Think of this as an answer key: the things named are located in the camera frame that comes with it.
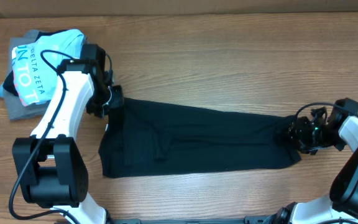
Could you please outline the black t-shirt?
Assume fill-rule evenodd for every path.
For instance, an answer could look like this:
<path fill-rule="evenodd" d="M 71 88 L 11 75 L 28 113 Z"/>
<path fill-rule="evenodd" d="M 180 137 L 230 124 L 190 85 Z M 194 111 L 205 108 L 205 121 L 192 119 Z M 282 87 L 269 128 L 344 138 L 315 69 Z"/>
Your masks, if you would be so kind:
<path fill-rule="evenodd" d="M 223 112 L 126 98 L 109 112 L 99 147 L 109 178 L 249 169 L 300 161 L 280 139 L 292 117 Z"/>

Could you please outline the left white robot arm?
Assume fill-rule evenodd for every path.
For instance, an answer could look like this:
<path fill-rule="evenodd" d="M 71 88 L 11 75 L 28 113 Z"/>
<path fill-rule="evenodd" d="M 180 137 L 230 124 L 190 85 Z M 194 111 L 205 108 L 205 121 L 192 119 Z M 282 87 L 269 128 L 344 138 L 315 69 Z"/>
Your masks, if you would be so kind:
<path fill-rule="evenodd" d="M 33 219 L 58 213 L 68 223 L 111 223 L 109 212 L 88 192 L 88 171 L 76 145 L 84 112 L 103 118 L 116 101 L 105 59 L 65 59 L 54 70 L 57 89 L 40 123 L 17 138 L 12 154 L 17 180 L 10 214 Z"/>

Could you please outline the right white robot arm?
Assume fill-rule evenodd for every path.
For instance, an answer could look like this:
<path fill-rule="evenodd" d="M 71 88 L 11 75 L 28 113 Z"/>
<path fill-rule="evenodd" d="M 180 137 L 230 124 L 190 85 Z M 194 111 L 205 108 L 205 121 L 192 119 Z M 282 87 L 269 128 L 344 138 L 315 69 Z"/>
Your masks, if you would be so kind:
<path fill-rule="evenodd" d="M 358 223 L 358 102 L 344 98 L 332 104 L 310 103 L 312 118 L 295 115 L 282 138 L 299 152 L 316 154 L 330 146 L 341 151 L 348 146 L 352 156 L 334 179 L 329 194 L 282 207 L 265 223 Z"/>

